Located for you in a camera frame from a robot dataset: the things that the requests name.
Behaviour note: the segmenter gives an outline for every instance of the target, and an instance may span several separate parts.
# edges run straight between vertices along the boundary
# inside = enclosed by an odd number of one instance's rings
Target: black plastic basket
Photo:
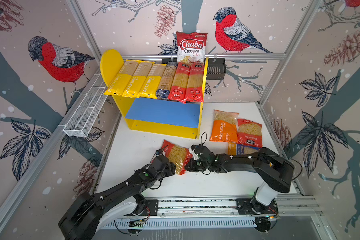
[[[206,72],[207,80],[221,80],[224,79],[226,73],[225,59],[224,58],[209,58],[208,68]]]

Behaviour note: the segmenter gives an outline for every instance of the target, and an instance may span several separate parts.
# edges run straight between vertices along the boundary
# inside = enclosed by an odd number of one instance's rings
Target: white wire basket
[[[69,136],[87,137],[93,124],[96,121],[107,95],[103,93],[107,86],[99,74],[91,89],[81,101],[68,123],[64,127],[64,132]]]

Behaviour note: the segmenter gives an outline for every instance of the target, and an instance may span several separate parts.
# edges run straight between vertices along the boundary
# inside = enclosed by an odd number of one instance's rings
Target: pasta package
[[[178,63],[169,62],[165,67],[163,76],[161,77],[160,84],[158,85],[156,96],[158,98],[168,98],[169,91],[171,90],[173,77],[175,76]]]
[[[190,69],[190,65],[179,63],[168,95],[169,100],[185,103],[185,91],[187,90]]]
[[[260,150],[259,147],[250,147],[244,146],[238,143],[229,142],[228,143],[228,154],[229,155],[244,155],[251,154],[254,152],[258,152]]]
[[[192,64],[204,62],[207,33],[179,33],[177,37],[177,61]]]
[[[140,61],[135,73],[123,92],[123,97],[138,98],[137,94],[143,86],[144,81],[147,79],[149,71],[154,63],[155,62]]]
[[[240,144],[252,147],[263,146],[263,140],[261,137],[261,124],[242,118],[237,119],[237,122],[239,125],[237,138]]]
[[[189,72],[187,90],[185,92],[185,101],[203,102],[203,76],[204,64],[194,63]]]
[[[129,83],[132,75],[135,73],[137,66],[140,61],[126,60],[124,65],[121,67],[119,73],[115,79],[109,85],[109,88],[104,93],[105,95],[118,95],[121,96],[124,92],[125,87]]]
[[[185,147],[180,147],[176,144],[164,140],[163,155],[168,157],[170,162],[173,162],[176,166],[176,174],[182,175],[185,173],[185,166],[192,158],[192,153]]]
[[[147,79],[137,95],[138,98],[157,98],[156,90],[165,71],[165,66],[166,64],[163,63],[156,63],[152,66]]]
[[[212,134],[209,140],[212,142],[237,142],[238,116],[238,113],[214,110]]]

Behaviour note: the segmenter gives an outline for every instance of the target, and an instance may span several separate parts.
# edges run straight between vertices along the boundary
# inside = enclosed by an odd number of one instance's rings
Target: orange pasta package
[[[176,144],[164,140],[163,155],[168,157],[170,162],[173,162],[176,166],[176,174],[182,175],[185,173],[185,166],[192,158],[192,153],[185,147],[180,147]]]
[[[239,130],[237,131],[237,138],[240,144],[251,147],[262,147],[263,139],[261,137],[262,125],[251,120],[237,119]]]
[[[214,110],[212,134],[209,140],[212,142],[237,142],[238,116],[238,113]]]
[[[203,102],[203,76],[204,64],[194,63],[191,65],[189,72],[187,91],[185,93],[185,101]]]
[[[179,63],[168,95],[169,100],[185,103],[185,91],[187,90],[190,69],[190,65]]]

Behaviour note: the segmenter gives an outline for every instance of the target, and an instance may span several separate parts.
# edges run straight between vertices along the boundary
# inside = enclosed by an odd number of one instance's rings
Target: blue shelf board
[[[125,118],[198,128],[199,115],[199,104],[136,98]]]

